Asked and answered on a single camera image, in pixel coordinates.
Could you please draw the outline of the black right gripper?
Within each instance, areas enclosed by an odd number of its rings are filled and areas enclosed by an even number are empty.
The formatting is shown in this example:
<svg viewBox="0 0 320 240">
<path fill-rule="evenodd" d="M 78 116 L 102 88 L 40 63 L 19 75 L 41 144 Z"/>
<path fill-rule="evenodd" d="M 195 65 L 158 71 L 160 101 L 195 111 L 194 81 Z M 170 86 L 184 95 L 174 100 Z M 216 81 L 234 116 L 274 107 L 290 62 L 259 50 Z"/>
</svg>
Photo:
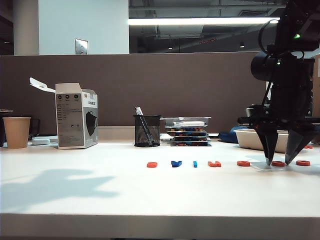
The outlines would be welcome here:
<svg viewBox="0 0 320 240">
<path fill-rule="evenodd" d="M 289 165 L 299 152 L 313 139 L 313 131 L 320 129 L 320 118 L 308 116 L 312 101 L 312 86 L 270 88 L 268 103 L 253 104 L 246 116 L 238 118 L 240 125 L 255 129 L 262 144 L 265 161 L 271 165 L 278 141 L 277 130 L 287 130 L 285 163 Z"/>
</svg>

